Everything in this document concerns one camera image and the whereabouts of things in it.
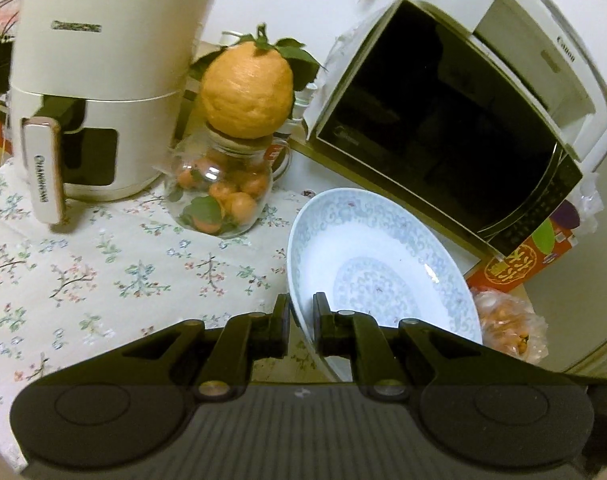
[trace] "canon logo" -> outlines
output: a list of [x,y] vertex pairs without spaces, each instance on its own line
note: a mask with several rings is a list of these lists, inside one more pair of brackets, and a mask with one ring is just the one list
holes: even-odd
[[46,173],[44,172],[44,162],[46,158],[43,155],[35,155],[35,176],[37,177],[37,187],[39,188],[39,201],[48,202],[48,192],[46,191]]
[[561,39],[561,36],[557,36],[557,43],[559,44],[561,49],[566,53],[566,56],[568,56],[568,59],[570,59],[571,62],[575,62],[575,55],[568,48],[568,45],[566,45],[566,43]]

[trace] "air fryer window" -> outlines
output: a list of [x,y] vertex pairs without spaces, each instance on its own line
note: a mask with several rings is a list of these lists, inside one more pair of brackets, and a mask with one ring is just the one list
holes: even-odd
[[109,186],[115,179],[118,134],[111,128],[84,128],[62,134],[62,175],[68,184]]
[[528,198],[556,144],[484,56],[409,2],[319,136],[475,232]]

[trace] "glass jar handle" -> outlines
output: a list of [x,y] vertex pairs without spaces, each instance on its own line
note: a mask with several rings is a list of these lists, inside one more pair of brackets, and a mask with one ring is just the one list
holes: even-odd
[[272,179],[276,182],[290,167],[292,160],[292,149],[286,139],[275,137],[272,144],[264,153],[264,160],[270,162],[272,167]]

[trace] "orange fruit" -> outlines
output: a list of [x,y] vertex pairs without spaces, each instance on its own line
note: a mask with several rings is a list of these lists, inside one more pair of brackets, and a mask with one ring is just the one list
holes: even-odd
[[183,170],[177,175],[177,184],[183,187],[183,189],[189,189],[195,185],[195,181],[190,174],[190,170]]
[[192,223],[197,231],[206,233],[207,235],[213,235],[222,228],[221,224],[207,224],[206,222],[200,221],[196,216],[193,216]]
[[253,198],[263,196],[268,190],[268,177],[264,174],[253,174],[242,184],[242,191]]
[[260,50],[246,41],[210,64],[200,96],[213,128],[231,137],[257,139],[273,133],[288,118],[293,72],[276,50]]
[[238,225],[244,225],[251,222],[255,216],[257,203],[248,193],[232,193],[226,200],[226,211]]
[[228,197],[237,190],[237,185],[234,182],[226,182],[225,180],[221,180],[210,186],[208,194],[215,198],[218,202],[225,203]]

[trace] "microwave door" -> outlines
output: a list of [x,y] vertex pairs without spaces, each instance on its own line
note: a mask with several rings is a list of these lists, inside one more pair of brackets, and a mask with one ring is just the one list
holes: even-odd
[[477,236],[511,217],[557,145],[532,104],[410,2],[369,48],[317,136]]

